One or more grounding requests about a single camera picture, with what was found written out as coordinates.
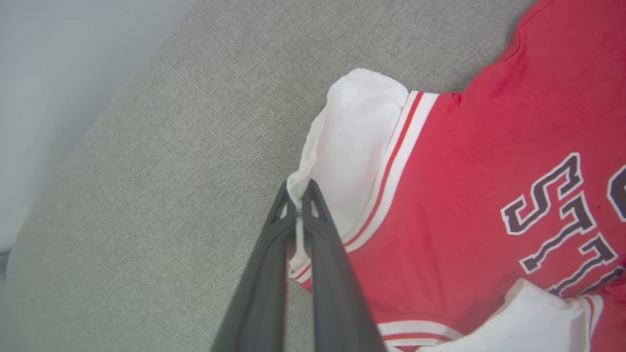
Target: basketball jersey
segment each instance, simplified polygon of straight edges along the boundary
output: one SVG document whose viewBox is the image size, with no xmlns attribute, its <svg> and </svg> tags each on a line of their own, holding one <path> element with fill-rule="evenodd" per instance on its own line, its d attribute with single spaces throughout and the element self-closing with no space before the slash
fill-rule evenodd
<svg viewBox="0 0 626 352">
<path fill-rule="evenodd" d="M 288 188 L 320 185 L 390 351 L 476 331 L 520 278 L 579 298 L 592 350 L 626 350 L 624 19 L 539 1 L 463 93 L 333 85 Z M 290 262 L 307 289 L 309 264 Z"/>
</svg>

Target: white sleeve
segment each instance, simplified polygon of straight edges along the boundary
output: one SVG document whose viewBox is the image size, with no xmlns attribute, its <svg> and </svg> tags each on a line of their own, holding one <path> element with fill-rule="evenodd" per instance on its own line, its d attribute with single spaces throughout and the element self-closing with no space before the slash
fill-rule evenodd
<svg viewBox="0 0 626 352">
<path fill-rule="evenodd" d="M 313 178 L 339 235 L 357 225 L 408 96 L 399 82 L 363 68 L 331 86 L 326 107 L 311 124 L 299 169 L 287 179 L 287 191 L 298 209 Z M 297 250 L 290 260 L 292 274 L 308 264 L 298 229 Z"/>
<path fill-rule="evenodd" d="M 599 296 L 561 299 L 519 279 L 504 305 L 476 331 L 420 352 L 586 352 L 602 309 Z"/>
</svg>

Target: fabric texture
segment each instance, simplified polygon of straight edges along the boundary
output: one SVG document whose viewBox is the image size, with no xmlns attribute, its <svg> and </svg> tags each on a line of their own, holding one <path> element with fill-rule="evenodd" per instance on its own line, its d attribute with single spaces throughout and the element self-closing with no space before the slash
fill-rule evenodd
<svg viewBox="0 0 626 352">
<path fill-rule="evenodd" d="M 8 298 L 33 351 L 208 350 L 331 84 L 365 67 L 463 90 L 530 3 L 198 2 L 18 236 Z M 294 286 L 287 350 L 312 334 Z"/>
<path fill-rule="evenodd" d="M 409 95 L 395 128 L 402 132 L 378 147 L 390 155 L 379 186 L 365 192 L 377 206 L 358 208 L 372 220 L 355 237 L 341 234 L 389 351 L 473 334 L 520 277 L 556 296 L 584 295 L 580 318 L 569 323 L 566 314 L 560 332 L 547 331 L 560 347 L 541 350 L 626 348 L 624 14 L 611 0 L 539 1 L 466 91 Z M 320 140 L 333 137 L 324 132 Z M 370 150 L 343 152 L 327 157 L 380 162 Z M 294 274 L 310 288 L 310 269 Z M 493 326 L 511 328 L 511 340 L 524 331 L 539 337 L 529 317 L 552 320 L 540 301 L 517 309 L 528 314 L 514 314 L 517 328 Z"/>
</svg>

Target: red and white stripe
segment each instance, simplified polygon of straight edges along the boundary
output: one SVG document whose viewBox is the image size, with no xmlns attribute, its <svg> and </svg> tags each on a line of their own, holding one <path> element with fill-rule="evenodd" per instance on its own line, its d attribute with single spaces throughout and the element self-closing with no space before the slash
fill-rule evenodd
<svg viewBox="0 0 626 352">
<path fill-rule="evenodd" d="M 428 320 L 403 320 L 378 324 L 389 352 L 406 352 L 419 346 L 436 346 L 463 337 L 441 323 Z"/>
<path fill-rule="evenodd" d="M 367 242 L 391 208 L 398 183 L 404 166 L 411 156 L 413 147 L 418 140 L 422 127 L 437 97 L 435 93 L 413 91 L 409 94 L 402 110 L 398 125 L 394 130 L 383 163 L 376 176 L 372 197 L 367 203 L 366 211 L 354 230 L 342 236 L 347 252 L 352 252 Z M 310 261 L 300 269 L 290 273 L 290 277 L 303 284 L 311 277 Z"/>
<path fill-rule="evenodd" d="M 604 301 L 602 300 L 602 297 L 597 294 L 586 294 L 576 298 L 576 300 L 580 302 L 585 313 L 586 336 L 584 351 L 589 352 L 591 351 L 591 339 L 593 337 L 593 332 L 598 325 L 598 320 L 600 320 L 600 315 L 602 314 L 602 309 L 604 308 Z"/>
</svg>

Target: couch cushion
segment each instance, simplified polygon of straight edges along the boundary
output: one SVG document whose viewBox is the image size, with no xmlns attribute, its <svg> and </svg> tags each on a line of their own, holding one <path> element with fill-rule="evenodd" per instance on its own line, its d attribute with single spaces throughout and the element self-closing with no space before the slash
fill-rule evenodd
<svg viewBox="0 0 626 352">
<path fill-rule="evenodd" d="M 364 67 L 462 90 L 529 5 L 198 2 L 22 228 L 8 294 L 33 350 L 208 350 L 330 85 Z M 290 299 L 288 350 L 310 351 L 310 297 Z"/>
</svg>

